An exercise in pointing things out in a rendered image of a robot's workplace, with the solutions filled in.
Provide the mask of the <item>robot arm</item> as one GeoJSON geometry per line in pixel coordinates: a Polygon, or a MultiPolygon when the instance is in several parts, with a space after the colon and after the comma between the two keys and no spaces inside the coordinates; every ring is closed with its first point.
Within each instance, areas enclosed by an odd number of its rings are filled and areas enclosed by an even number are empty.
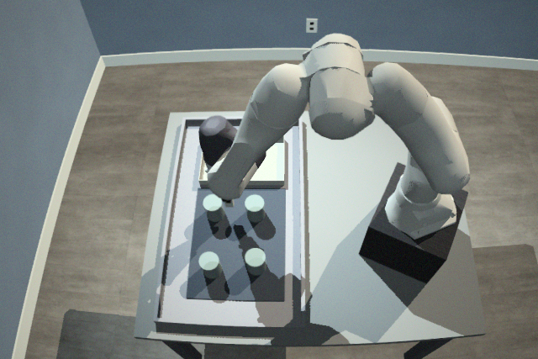
{"type": "Polygon", "coordinates": [[[212,193],[240,198],[308,99],[311,127],[325,138],[353,137],[377,115],[408,148],[397,192],[385,207],[389,223],[413,239],[453,225],[451,194],[468,184],[470,172],[450,111],[399,64],[382,63],[367,78],[362,61],[356,40],[328,34],[303,53],[301,64],[275,66],[262,78],[238,129],[220,115],[205,119],[198,134],[212,193]]]}

